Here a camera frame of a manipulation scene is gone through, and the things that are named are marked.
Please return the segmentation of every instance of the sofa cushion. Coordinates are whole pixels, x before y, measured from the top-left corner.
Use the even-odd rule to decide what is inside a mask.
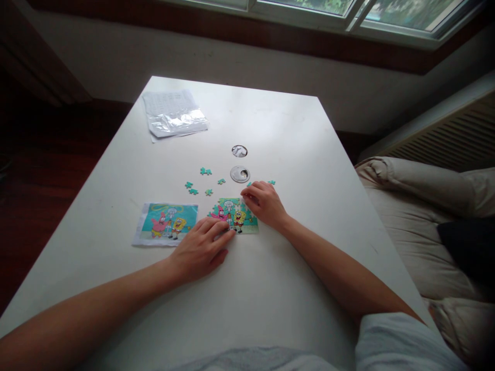
[[[461,173],[474,193],[473,217],[495,215],[495,167]]]
[[[428,301],[445,342],[464,362],[481,366],[493,335],[495,305],[461,298]]]
[[[455,171],[393,157],[372,157],[356,171],[382,189],[406,192],[459,217],[472,214],[472,183]]]
[[[369,184],[365,189],[422,296],[490,299],[489,291],[457,267],[440,241],[437,225],[454,221],[453,216],[410,194]]]

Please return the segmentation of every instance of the wooden floor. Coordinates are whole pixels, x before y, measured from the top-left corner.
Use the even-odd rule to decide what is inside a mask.
[[[0,313],[31,269],[124,120],[129,105],[61,109],[33,104],[3,114],[0,153]],[[339,133],[352,159],[375,138]]]

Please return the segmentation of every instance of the radiator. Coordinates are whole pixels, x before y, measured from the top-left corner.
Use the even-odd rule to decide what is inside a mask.
[[[483,90],[475,89],[479,93],[475,98],[464,92],[423,114],[402,133],[391,134],[365,150],[360,160],[397,157],[456,171],[491,163],[495,159],[495,79],[491,82],[491,89],[486,84]]]

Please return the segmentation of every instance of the right hand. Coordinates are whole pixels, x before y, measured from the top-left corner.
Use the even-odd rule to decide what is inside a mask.
[[[232,230],[216,237],[227,228],[228,223],[221,219],[203,218],[165,259],[179,285],[199,280],[223,263],[228,253],[225,246],[236,233]]]
[[[274,229],[278,229],[288,218],[272,184],[255,181],[242,190],[241,196],[254,215]]]

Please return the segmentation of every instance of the white sleeve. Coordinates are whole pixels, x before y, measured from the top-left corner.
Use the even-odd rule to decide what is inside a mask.
[[[358,371],[469,368],[426,325],[405,313],[364,316],[356,345]]]

